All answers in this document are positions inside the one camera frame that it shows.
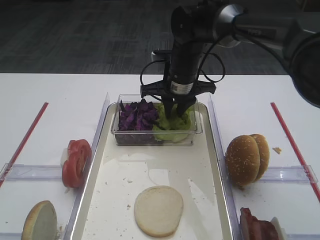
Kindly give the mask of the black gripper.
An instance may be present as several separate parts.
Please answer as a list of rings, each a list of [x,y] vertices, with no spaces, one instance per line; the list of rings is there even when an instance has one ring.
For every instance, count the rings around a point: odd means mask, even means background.
[[[165,118],[173,120],[181,117],[186,110],[196,103],[196,96],[203,93],[214,94],[214,83],[199,81],[199,68],[205,43],[173,41],[170,62],[163,80],[143,84],[140,87],[141,97],[158,96],[162,98]]]

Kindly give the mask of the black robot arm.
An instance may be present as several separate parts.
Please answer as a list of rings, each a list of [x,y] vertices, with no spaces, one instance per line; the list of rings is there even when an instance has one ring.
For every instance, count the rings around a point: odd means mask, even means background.
[[[171,32],[172,49],[157,52],[157,61],[165,64],[163,79],[140,87],[142,97],[164,104],[166,117],[173,106],[182,116],[198,95],[216,91],[214,81],[199,80],[210,53],[206,44],[232,48],[247,42],[261,47],[279,62],[302,98],[320,105],[318,12],[249,13],[238,4],[204,0],[177,7],[171,15]]]

